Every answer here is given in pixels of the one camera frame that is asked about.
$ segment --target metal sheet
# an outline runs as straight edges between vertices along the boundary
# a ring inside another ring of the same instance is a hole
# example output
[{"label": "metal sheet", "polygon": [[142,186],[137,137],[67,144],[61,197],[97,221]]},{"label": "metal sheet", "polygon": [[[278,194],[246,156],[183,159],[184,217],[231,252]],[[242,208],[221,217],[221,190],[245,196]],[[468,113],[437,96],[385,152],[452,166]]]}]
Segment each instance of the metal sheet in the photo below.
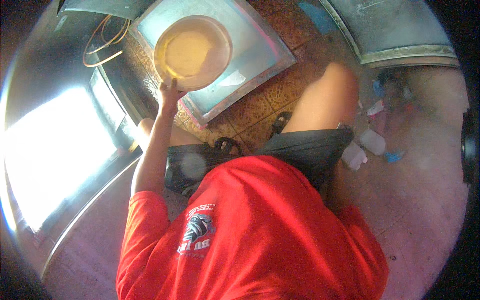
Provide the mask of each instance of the metal sheet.
[{"label": "metal sheet", "polygon": [[456,59],[442,26],[421,0],[319,1],[342,31],[360,64],[374,66],[383,60],[432,56]]},{"label": "metal sheet", "polygon": [[60,9],[60,12],[99,12],[134,20],[153,2],[154,0],[66,0]]}]

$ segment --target printed graphic on shirt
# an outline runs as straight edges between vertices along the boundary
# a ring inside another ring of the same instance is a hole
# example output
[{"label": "printed graphic on shirt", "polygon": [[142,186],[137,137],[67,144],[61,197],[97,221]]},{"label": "printed graphic on shirt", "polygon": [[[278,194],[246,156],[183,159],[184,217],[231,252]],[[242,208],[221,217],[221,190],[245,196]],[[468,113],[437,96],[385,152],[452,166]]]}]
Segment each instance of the printed graphic on shirt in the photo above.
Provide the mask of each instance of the printed graphic on shirt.
[{"label": "printed graphic on shirt", "polygon": [[177,252],[180,255],[203,258],[203,254],[191,253],[195,250],[210,247],[210,237],[215,233],[212,216],[209,215],[215,204],[203,204],[190,210],[187,214],[187,225],[181,245]]}]

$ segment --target red t-shirt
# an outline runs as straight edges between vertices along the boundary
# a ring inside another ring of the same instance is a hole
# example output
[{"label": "red t-shirt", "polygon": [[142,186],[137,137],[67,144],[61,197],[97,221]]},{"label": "red t-shirt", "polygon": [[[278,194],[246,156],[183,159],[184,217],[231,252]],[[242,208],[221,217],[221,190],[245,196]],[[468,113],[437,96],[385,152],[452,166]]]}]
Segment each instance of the red t-shirt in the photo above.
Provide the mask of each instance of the red t-shirt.
[{"label": "red t-shirt", "polygon": [[161,196],[135,194],[119,299],[377,299],[380,245],[357,208],[339,217],[294,167],[270,156],[209,172],[171,224]]}]

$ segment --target white plastic container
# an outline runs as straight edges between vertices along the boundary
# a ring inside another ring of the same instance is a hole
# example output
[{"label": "white plastic container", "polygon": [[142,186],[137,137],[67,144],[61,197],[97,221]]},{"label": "white plastic container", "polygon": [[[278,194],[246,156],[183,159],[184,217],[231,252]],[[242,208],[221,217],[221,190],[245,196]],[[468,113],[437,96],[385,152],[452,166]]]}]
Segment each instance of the white plastic container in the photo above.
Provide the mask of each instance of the white plastic container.
[{"label": "white plastic container", "polygon": [[371,129],[367,129],[362,133],[360,144],[375,155],[383,155],[385,153],[385,139]]},{"label": "white plastic container", "polygon": [[348,147],[343,151],[342,160],[350,169],[357,171],[362,163],[366,163],[368,161],[368,158],[362,148],[360,148],[354,142],[351,142],[350,145],[348,145]]}]

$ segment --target window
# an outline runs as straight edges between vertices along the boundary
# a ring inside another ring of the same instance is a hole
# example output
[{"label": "window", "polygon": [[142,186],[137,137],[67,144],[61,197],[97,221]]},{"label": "window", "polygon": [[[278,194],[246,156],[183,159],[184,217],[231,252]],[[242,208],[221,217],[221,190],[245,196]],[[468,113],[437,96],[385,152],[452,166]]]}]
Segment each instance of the window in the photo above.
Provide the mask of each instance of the window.
[{"label": "window", "polygon": [[13,194],[36,231],[82,183],[115,157],[116,146],[84,88],[29,112],[5,133]]}]

